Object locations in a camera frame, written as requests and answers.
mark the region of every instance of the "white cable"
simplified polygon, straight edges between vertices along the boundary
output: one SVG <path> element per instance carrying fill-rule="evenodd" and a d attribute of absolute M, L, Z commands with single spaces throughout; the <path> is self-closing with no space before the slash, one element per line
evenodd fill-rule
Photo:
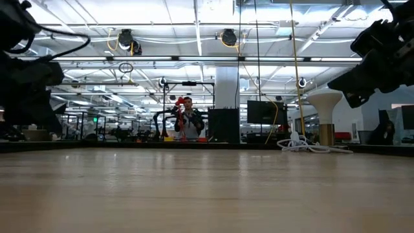
<path fill-rule="evenodd" d="M 331 153 L 331 152 L 338 152 L 338 153 L 354 153 L 350 150 L 343 150 L 338 148 L 332 148 L 328 146 L 320 146 L 317 145 L 309 145 L 306 142 L 306 138 L 303 135 L 298 135 L 298 132 L 292 132 L 290 139 L 280 140 L 277 142 L 277 145 L 282 148 L 282 151 L 311 151 L 315 153 Z M 282 145 L 284 142 L 289 142 L 288 146 Z"/>

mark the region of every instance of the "coiled white cable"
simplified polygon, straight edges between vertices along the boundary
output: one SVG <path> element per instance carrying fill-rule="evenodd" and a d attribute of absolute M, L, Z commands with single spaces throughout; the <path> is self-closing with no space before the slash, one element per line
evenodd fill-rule
<path fill-rule="evenodd" d="M 306 142 L 306 138 L 303 135 L 298 135 L 297 132 L 293 132 L 290 136 L 290 139 L 280 140 L 277 142 L 277 145 L 282 148 L 282 151 L 311 151 L 315 153 L 331 153 L 331 152 L 337 152 L 337 153 L 354 153 L 350 150 L 343 150 L 338 148 L 332 148 L 328 146 L 320 146 L 317 145 L 309 145 Z M 289 142 L 288 146 L 282 145 L 282 143 Z"/>

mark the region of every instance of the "ceiling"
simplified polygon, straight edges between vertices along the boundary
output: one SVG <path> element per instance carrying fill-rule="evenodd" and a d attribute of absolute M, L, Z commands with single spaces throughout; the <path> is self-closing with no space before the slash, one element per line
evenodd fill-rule
<path fill-rule="evenodd" d="M 64 82 L 73 80 L 95 83 L 74 88 L 71 85 L 53 87 L 54 98 L 61 101 L 77 100 L 89 105 L 70 102 L 73 107 L 125 107 L 117 109 L 120 114 L 131 105 L 140 108 L 150 117 L 159 111 L 162 96 L 158 82 L 164 77 L 169 82 L 193 80 L 214 82 L 215 68 L 239 66 L 240 78 L 250 82 L 241 96 L 241 103 L 255 99 L 257 88 L 253 80 L 259 75 L 257 62 L 237 63 L 221 61 L 134 61 L 134 70 L 123 74 L 118 70 L 120 61 L 78 61 L 84 56 L 129 56 L 116 47 L 116 35 L 124 28 L 133 30 L 134 38 L 142 47 L 143 56 L 226 56 L 236 57 L 237 49 L 225 47 L 220 34 L 225 28 L 234 30 L 240 40 L 240 56 L 246 57 L 293 57 L 292 22 L 289 0 L 30 0 L 29 12 L 39 24 L 47 27 L 81 32 L 92 38 L 92 43 L 69 56 L 74 60 L 61 61 L 65 71 Z M 356 58 L 350 50 L 352 40 L 378 19 L 392 20 L 388 10 L 382 9 L 380 1 L 360 0 L 294 0 L 293 18 L 298 57 L 310 58 Z M 27 56 L 59 53 L 80 45 L 79 38 L 50 35 L 41 32 L 36 36 L 32 50 Z M 348 71 L 355 62 L 300 63 L 299 77 L 308 81 L 306 93 Z M 296 69 L 294 62 L 263 62 L 260 65 L 261 91 L 263 93 L 296 93 Z M 129 93 L 119 94 L 121 103 L 99 95 L 70 95 L 71 93 Z M 212 96 L 201 86 L 176 86 L 171 93 L 197 93 L 194 102 L 212 103 Z M 289 104 L 293 97 L 285 97 Z"/>

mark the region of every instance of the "table surface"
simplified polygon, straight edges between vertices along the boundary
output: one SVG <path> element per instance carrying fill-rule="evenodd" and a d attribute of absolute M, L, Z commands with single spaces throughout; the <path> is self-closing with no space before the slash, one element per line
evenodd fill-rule
<path fill-rule="evenodd" d="M 0 155 L 0 231 L 412 232 L 414 160 L 237 150 Z"/>

